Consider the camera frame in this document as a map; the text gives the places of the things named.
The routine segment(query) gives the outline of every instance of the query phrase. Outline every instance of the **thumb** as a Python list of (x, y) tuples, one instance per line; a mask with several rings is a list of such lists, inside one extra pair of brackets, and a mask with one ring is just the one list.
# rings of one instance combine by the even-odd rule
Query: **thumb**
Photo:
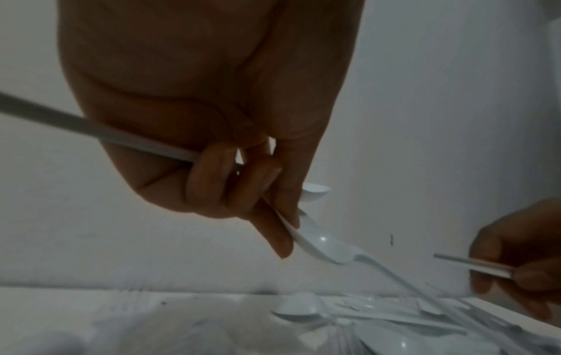
[(321, 140), (323, 131), (299, 139), (278, 139), (274, 156), (282, 163), (282, 173), (269, 189), (269, 201), (294, 227), (300, 226), (298, 201), (302, 185)]
[(514, 281), (528, 291), (561, 289), (561, 258), (534, 261), (514, 271)]

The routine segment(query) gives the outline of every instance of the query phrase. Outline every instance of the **white backdrop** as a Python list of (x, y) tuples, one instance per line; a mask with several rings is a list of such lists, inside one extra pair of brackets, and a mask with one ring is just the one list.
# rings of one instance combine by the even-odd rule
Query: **white backdrop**
[[(0, 0), (0, 90), (78, 113), (54, 1)], [(0, 116), (0, 284), (206, 292), (397, 288), (300, 250), (280, 261), (246, 223), (159, 210), (89, 139)], [(478, 228), (561, 192), (561, 118), (532, 0), (370, 0), (304, 209), (413, 280), (456, 293)], [(390, 236), (394, 245), (390, 245)]]

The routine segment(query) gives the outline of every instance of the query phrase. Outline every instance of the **human hand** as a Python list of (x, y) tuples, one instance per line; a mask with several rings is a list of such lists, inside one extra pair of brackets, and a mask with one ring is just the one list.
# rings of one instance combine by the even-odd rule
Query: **human hand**
[(489, 292), (494, 282), (530, 314), (552, 317), (547, 303), (561, 304), (561, 199), (551, 199), (483, 228), (470, 257), (516, 267), (514, 280), (472, 272), (472, 290)]
[(244, 218), (287, 257), (292, 238), (271, 206), (298, 226), (302, 183), (345, 78), (362, 6), (59, 0), (61, 62), (88, 119), (204, 150), (191, 166), (104, 144), (140, 196), (173, 211)]

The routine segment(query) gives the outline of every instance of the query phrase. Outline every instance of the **wall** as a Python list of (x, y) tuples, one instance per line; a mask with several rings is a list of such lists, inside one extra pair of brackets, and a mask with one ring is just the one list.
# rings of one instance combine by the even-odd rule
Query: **wall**
[[(432, 253), (464, 255), (485, 223), (561, 192), (545, 21), (528, 0), (369, 1), (309, 175), (333, 193), (304, 209), (412, 280), (465, 293), (466, 274)], [(55, 23), (53, 2), (0, 0), (0, 90), (77, 113)], [(110, 287), (133, 274), (155, 289), (398, 292), (300, 250), (277, 260), (241, 221), (148, 206), (97, 143), (1, 120), (3, 284)]]

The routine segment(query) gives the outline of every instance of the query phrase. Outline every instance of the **white table surface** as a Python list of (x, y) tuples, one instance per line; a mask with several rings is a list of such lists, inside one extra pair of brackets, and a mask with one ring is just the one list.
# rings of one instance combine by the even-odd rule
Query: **white table surface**
[[(245, 339), (245, 341), (256, 339), (265, 332), (283, 326), (270, 313), (270, 310), (281, 302), (282, 296), (161, 292), (149, 294), (145, 292), (144, 296), (146, 296), (142, 302), (144, 309), (158, 307), (182, 309), (181, 316), (184, 315), (193, 320), (219, 317), (228, 331), (237, 332), (234, 336)], [(85, 341), (89, 341), (96, 332), (92, 326), (92, 320), (99, 315), (99, 310), (114, 297), (114, 291), (0, 288), (0, 349), (45, 330), (72, 332)], [(331, 305), (339, 302), (338, 297), (324, 297), (324, 299)], [(561, 337), (561, 330), (551, 325), (479, 299), (467, 300), (532, 332)], [(298, 346), (313, 349), (324, 339), (324, 332), (317, 330), (306, 333), (294, 341), (298, 342)]]

